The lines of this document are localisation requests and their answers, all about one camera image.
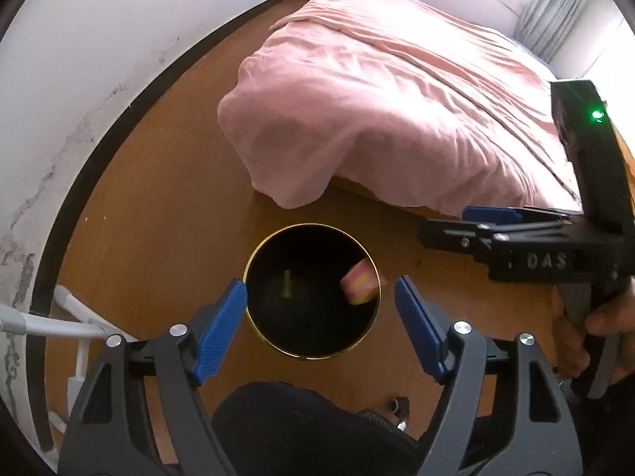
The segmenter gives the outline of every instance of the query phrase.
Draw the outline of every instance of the white curtain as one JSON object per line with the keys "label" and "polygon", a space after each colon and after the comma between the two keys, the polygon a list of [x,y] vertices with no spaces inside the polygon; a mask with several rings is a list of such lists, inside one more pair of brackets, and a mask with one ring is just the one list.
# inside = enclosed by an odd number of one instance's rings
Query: white curtain
{"label": "white curtain", "polygon": [[588,0],[531,0],[518,20],[514,38],[551,62]]}
{"label": "white curtain", "polygon": [[583,75],[595,84],[599,95],[608,103],[608,114],[620,130],[631,152],[635,152],[635,63],[631,62],[635,52],[635,35],[622,18],[617,31],[605,31],[606,48],[595,63]]}

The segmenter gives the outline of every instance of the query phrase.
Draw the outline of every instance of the pink bedsheet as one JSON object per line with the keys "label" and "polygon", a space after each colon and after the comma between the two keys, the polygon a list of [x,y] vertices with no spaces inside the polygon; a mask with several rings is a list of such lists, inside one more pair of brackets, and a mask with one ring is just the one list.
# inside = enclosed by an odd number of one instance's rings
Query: pink bedsheet
{"label": "pink bedsheet", "polygon": [[454,216],[579,209],[552,75],[502,34],[417,0],[311,0],[272,29],[218,123],[280,206],[316,200],[339,175]]}

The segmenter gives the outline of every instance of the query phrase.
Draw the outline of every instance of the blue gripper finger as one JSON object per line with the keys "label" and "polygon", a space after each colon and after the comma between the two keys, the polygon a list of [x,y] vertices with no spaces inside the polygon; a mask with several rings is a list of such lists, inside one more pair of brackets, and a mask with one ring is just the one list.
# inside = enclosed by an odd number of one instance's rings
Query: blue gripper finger
{"label": "blue gripper finger", "polygon": [[395,284],[395,304],[426,374],[443,384],[452,375],[454,356],[448,351],[447,332],[452,321],[445,311],[421,297],[407,275]]}
{"label": "blue gripper finger", "polygon": [[221,300],[211,306],[216,308],[216,312],[212,314],[207,329],[198,340],[198,358],[191,371],[198,384],[215,376],[223,364],[247,307],[247,286],[236,280],[225,291]]}
{"label": "blue gripper finger", "polygon": [[524,223],[523,215],[510,207],[481,207],[472,205],[463,210],[461,219],[466,222],[495,223],[511,225]]}

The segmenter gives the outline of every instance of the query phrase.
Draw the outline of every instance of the round trash bin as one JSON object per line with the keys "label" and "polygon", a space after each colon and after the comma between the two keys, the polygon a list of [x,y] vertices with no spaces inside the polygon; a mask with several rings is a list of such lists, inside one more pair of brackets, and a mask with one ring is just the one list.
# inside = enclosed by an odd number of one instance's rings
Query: round trash bin
{"label": "round trash bin", "polygon": [[379,310],[381,294],[350,305],[340,281],[366,249],[328,225],[298,224],[273,233],[247,262],[247,314],[258,335],[296,358],[327,359],[355,347]]}

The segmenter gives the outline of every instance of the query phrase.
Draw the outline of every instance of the pink sponge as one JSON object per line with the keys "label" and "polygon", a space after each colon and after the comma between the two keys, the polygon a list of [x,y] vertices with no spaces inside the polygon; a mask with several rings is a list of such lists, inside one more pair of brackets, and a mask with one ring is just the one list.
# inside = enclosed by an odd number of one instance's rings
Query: pink sponge
{"label": "pink sponge", "polygon": [[380,280],[370,259],[366,258],[351,268],[340,281],[342,291],[350,304],[365,304],[379,294]]}

